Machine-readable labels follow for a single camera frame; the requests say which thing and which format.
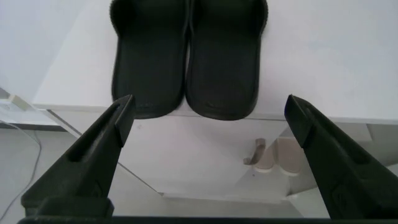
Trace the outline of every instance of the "black slipper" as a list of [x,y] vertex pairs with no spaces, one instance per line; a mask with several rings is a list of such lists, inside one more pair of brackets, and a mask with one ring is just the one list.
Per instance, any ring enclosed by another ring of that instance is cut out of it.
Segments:
[[113,100],[136,98],[136,119],[172,112],[183,98],[188,1],[114,0],[110,16],[118,34]]
[[265,0],[193,0],[188,104],[220,120],[248,116],[257,101]]

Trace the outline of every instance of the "cable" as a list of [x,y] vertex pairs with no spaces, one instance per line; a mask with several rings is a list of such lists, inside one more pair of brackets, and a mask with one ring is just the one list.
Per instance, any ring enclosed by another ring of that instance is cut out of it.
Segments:
[[21,196],[22,193],[25,192],[25,190],[31,185],[31,183],[33,182],[33,179],[36,175],[36,169],[37,169],[37,164],[39,164],[39,158],[40,155],[42,153],[42,143],[40,142],[40,139],[37,137],[36,132],[33,131],[34,137],[32,137],[30,134],[26,133],[24,130],[22,130],[21,128],[18,128],[17,126],[13,125],[13,124],[9,124],[5,121],[0,120],[0,123],[6,124],[8,126],[11,126],[13,128],[16,128],[18,130],[20,130],[21,132],[23,132],[26,136],[28,136],[29,138],[31,138],[31,140],[35,141],[39,147],[39,153],[37,154],[37,158],[35,161],[35,165],[33,166],[33,171],[32,171],[32,175],[30,177],[29,182],[27,183],[27,185],[14,197],[14,199],[11,200],[10,204],[7,206],[7,208],[5,209],[4,213],[1,215],[0,217],[0,223],[2,222],[2,220],[4,219],[4,217],[7,215],[8,210],[11,208],[11,206],[14,204],[14,202],[18,199],[19,196]]

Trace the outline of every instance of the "gray floor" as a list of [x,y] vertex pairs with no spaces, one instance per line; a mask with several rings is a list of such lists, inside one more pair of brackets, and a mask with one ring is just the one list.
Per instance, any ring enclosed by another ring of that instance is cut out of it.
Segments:
[[[75,141],[69,133],[36,131],[42,143],[37,180]],[[0,215],[24,188],[37,157],[36,143],[17,130],[0,129]],[[178,217],[267,217],[293,218],[301,214],[289,203],[264,204],[163,198],[129,172],[117,167],[109,198],[114,215]],[[17,223],[24,209],[17,199],[1,223]]]

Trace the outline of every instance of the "door handle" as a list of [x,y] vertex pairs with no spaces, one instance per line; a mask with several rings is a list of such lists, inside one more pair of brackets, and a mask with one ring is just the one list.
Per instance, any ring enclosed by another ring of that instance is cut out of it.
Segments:
[[254,151],[252,158],[243,159],[243,164],[248,166],[256,165],[260,161],[265,150],[266,150],[266,140],[256,139],[256,150]]

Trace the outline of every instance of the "white shelf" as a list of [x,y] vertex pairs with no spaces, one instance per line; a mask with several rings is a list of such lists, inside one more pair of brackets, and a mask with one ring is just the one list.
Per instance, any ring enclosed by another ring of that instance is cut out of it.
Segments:
[[[398,124],[398,1],[267,2],[259,97],[248,118],[284,119],[295,94],[333,121]],[[103,111],[111,104],[117,37],[109,3],[95,0],[81,11],[36,107]],[[198,116],[186,101],[172,114]]]

